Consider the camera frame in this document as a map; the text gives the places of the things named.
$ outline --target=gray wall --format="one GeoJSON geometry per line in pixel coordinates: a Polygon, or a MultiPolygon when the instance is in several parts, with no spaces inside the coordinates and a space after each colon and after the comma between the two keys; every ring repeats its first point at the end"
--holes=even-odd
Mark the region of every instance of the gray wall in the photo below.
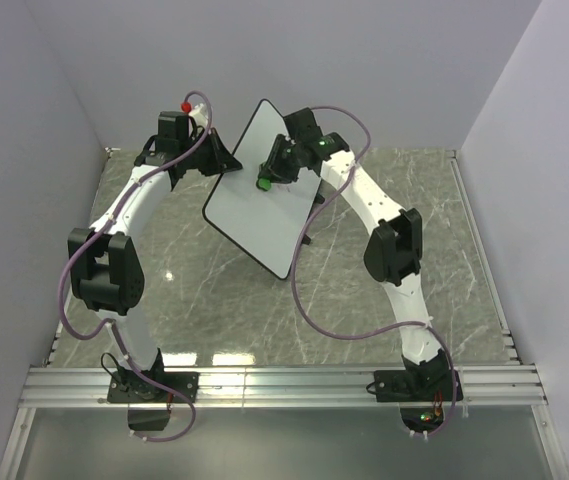
{"type": "Polygon", "coordinates": [[[268,97],[350,108],[377,145],[460,147],[539,0],[27,4],[107,146],[140,148],[200,88],[228,144],[268,97]]]}
{"type": "Polygon", "coordinates": [[[0,0],[0,459],[31,363],[50,347],[72,226],[103,151],[23,2],[0,0]]]}
{"type": "Polygon", "coordinates": [[[510,327],[569,459],[569,0],[545,0],[462,148],[510,327]]]}

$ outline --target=purple cable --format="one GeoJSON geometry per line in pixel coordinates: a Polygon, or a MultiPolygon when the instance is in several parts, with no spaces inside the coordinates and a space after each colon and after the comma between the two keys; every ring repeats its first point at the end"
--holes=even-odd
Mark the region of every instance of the purple cable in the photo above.
{"type": "Polygon", "coordinates": [[[155,388],[159,388],[160,390],[164,390],[165,392],[171,393],[175,397],[180,398],[191,409],[191,420],[188,422],[188,425],[184,427],[182,431],[176,433],[175,435],[171,435],[170,437],[149,437],[148,435],[143,435],[139,432],[134,432],[133,435],[135,435],[138,438],[141,438],[145,442],[152,442],[152,443],[172,442],[173,440],[177,440],[178,438],[186,435],[188,431],[193,427],[193,424],[195,423],[195,418],[197,417],[195,405],[193,404],[191,399],[188,398],[186,395],[178,392],[177,390],[167,387],[166,385],[162,385],[161,383],[156,382],[155,380],[152,380],[146,375],[144,375],[142,371],[139,369],[139,367],[135,364],[135,362],[133,362],[131,355],[128,353],[128,350],[126,349],[124,340],[122,340],[122,336],[120,335],[120,332],[117,329],[117,325],[114,322],[111,323],[111,331],[113,332],[113,338],[115,339],[115,343],[117,343],[117,346],[121,350],[122,355],[124,355],[124,358],[126,359],[126,363],[128,363],[129,367],[131,367],[131,370],[133,370],[133,372],[138,377],[140,377],[149,385],[152,385],[155,388]]]}
{"type": "Polygon", "coordinates": [[[133,185],[131,185],[131,187],[128,190],[126,190],[126,192],[124,192],[124,194],[122,195],[122,198],[120,198],[119,202],[117,203],[117,205],[113,209],[113,212],[111,213],[111,218],[115,219],[115,220],[112,220],[109,218],[104,223],[104,226],[102,228],[100,228],[98,231],[96,231],[91,236],[91,238],[89,238],[80,248],[77,249],[77,251],[73,255],[71,255],[71,258],[69,258],[68,262],[66,262],[66,265],[64,265],[64,268],[62,269],[62,274],[60,276],[60,280],[59,280],[59,283],[57,285],[57,308],[59,311],[60,320],[62,322],[62,325],[64,325],[64,328],[66,329],[66,331],[73,338],[76,338],[77,340],[90,340],[92,338],[95,338],[97,336],[97,334],[100,333],[102,328],[104,328],[105,325],[110,324],[112,326],[112,332],[113,332],[113,337],[115,338],[115,342],[117,343],[117,346],[119,347],[119,349],[122,351],[122,355],[124,355],[125,358],[128,357],[126,359],[126,361],[127,361],[128,365],[131,367],[131,370],[139,378],[144,380],[146,383],[148,383],[148,384],[150,384],[156,388],[159,388],[161,390],[164,390],[165,392],[173,394],[174,396],[176,396],[176,397],[182,399],[184,402],[186,402],[188,404],[188,406],[191,408],[191,412],[192,412],[191,421],[186,426],[186,428],[184,428],[184,430],[182,430],[181,432],[179,432],[175,435],[172,435],[170,437],[165,437],[165,438],[158,438],[158,437],[145,437],[144,435],[135,433],[135,435],[139,438],[142,438],[142,439],[146,438],[146,441],[157,442],[157,443],[170,442],[171,440],[176,440],[176,439],[186,435],[186,433],[191,429],[191,427],[195,423],[195,417],[196,417],[195,405],[193,404],[193,402],[191,402],[191,400],[188,397],[181,394],[177,390],[173,390],[172,388],[169,388],[165,385],[162,385],[161,383],[158,383],[158,382],[148,378],[146,375],[144,375],[141,372],[141,370],[137,367],[137,365],[135,365],[133,360],[130,358],[130,354],[128,353],[128,350],[126,349],[126,345],[124,344],[124,341],[122,340],[122,337],[120,336],[119,331],[117,330],[117,326],[115,324],[114,319],[105,318],[104,320],[102,320],[97,325],[97,328],[95,328],[95,330],[93,330],[91,333],[83,334],[83,333],[79,333],[77,330],[75,330],[73,328],[73,326],[70,324],[68,317],[66,316],[66,312],[64,311],[64,287],[66,286],[66,280],[68,279],[68,276],[71,272],[71,269],[73,268],[73,266],[75,265],[75,263],[77,262],[79,257],[84,252],[86,252],[86,250],[88,250],[91,247],[91,245],[93,245],[104,234],[104,232],[106,232],[109,228],[111,228],[111,226],[113,226],[115,224],[115,222],[117,221],[118,215],[120,214],[120,212],[124,208],[124,205],[126,204],[128,199],[131,198],[131,195],[133,195],[133,192],[135,192],[135,190],[137,190],[142,183],[144,183],[146,180],[148,180],[152,176],[154,176],[160,172],[163,172],[163,171],[171,168],[172,166],[180,163],[182,160],[186,159],[195,150],[197,150],[199,148],[199,146],[204,142],[204,140],[208,136],[209,130],[211,129],[211,124],[213,122],[213,109],[211,107],[211,102],[209,101],[208,97],[198,90],[193,90],[193,91],[187,93],[186,96],[184,97],[184,101],[187,102],[189,100],[189,98],[191,98],[193,95],[197,95],[197,96],[201,97],[202,100],[204,100],[204,103],[206,104],[206,108],[208,110],[208,122],[206,123],[206,128],[204,129],[204,132],[202,133],[200,138],[195,142],[195,144],[191,148],[189,148],[182,155],[180,155],[179,157],[177,157],[174,160],[171,160],[170,162],[166,163],[165,165],[162,165],[161,167],[155,168],[155,169],[151,170],[150,172],[146,173],[145,175],[141,176],[137,183],[134,183],[133,185]]]}
{"type": "Polygon", "coordinates": [[[355,170],[356,170],[357,166],[360,164],[362,157],[364,156],[364,154],[368,151],[368,149],[371,146],[371,133],[369,132],[368,128],[366,128],[366,125],[364,125],[364,123],[359,118],[357,118],[354,114],[352,114],[351,112],[344,110],[343,108],[333,107],[333,106],[328,106],[328,105],[321,105],[321,106],[317,106],[317,107],[312,107],[311,110],[333,110],[333,111],[343,113],[344,115],[350,117],[364,131],[364,134],[366,135],[366,144],[364,145],[364,148],[362,148],[362,150],[360,150],[355,155],[355,159],[353,161],[353,166],[349,170],[348,178],[346,179],[346,182],[344,182],[344,185],[342,185],[330,197],[328,197],[326,199],[326,201],[322,205],[320,205],[319,208],[317,210],[315,210],[309,216],[308,220],[306,221],[306,223],[302,227],[302,231],[300,232],[300,235],[297,238],[297,243],[295,244],[295,250],[293,251],[293,262],[291,265],[291,290],[293,292],[293,300],[295,301],[295,305],[297,306],[297,309],[299,310],[300,315],[302,315],[302,318],[304,318],[306,323],[308,323],[310,325],[310,327],[313,328],[313,330],[321,333],[322,335],[333,338],[335,340],[363,340],[366,338],[375,337],[377,335],[389,332],[391,330],[395,330],[396,328],[400,328],[400,327],[412,327],[412,326],[424,327],[429,332],[431,332],[433,334],[433,336],[435,337],[435,339],[440,343],[442,350],[444,351],[444,355],[446,356],[446,360],[447,360],[449,368],[451,370],[451,376],[453,378],[453,380],[452,380],[452,382],[453,382],[453,396],[452,396],[452,400],[451,400],[451,408],[449,410],[449,414],[445,417],[442,424],[437,429],[435,429],[433,432],[431,432],[429,434],[429,436],[435,435],[436,433],[442,431],[442,429],[448,424],[450,418],[453,416],[453,412],[455,411],[456,397],[457,397],[457,395],[456,395],[457,381],[455,379],[455,373],[454,373],[455,370],[453,367],[453,358],[451,356],[451,352],[446,347],[444,340],[435,331],[435,329],[433,329],[431,326],[427,325],[424,322],[409,321],[409,322],[394,323],[392,325],[387,325],[386,327],[381,327],[381,328],[378,328],[376,330],[373,330],[372,332],[362,333],[359,335],[341,335],[338,333],[329,332],[328,330],[323,329],[317,323],[315,323],[313,321],[313,319],[309,316],[308,312],[304,309],[304,306],[302,305],[302,302],[300,300],[300,295],[299,295],[299,291],[297,288],[297,278],[296,278],[297,262],[298,262],[299,257],[300,257],[300,252],[302,251],[302,243],[303,243],[304,237],[306,235],[306,232],[308,232],[308,229],[310,228],[311,224],[315,221],[315,219],[318,217],[318,215],[320,213],[322,213],[324,210],[326,210],[326,208],[331,203],[333,203],[337,199],[337,197],[339,197],[342,194],[342,192],[344,190],[346,190],[346,188],[348,188],[348,186],[353,181],[353,177],[355,176],[355,170]]]}

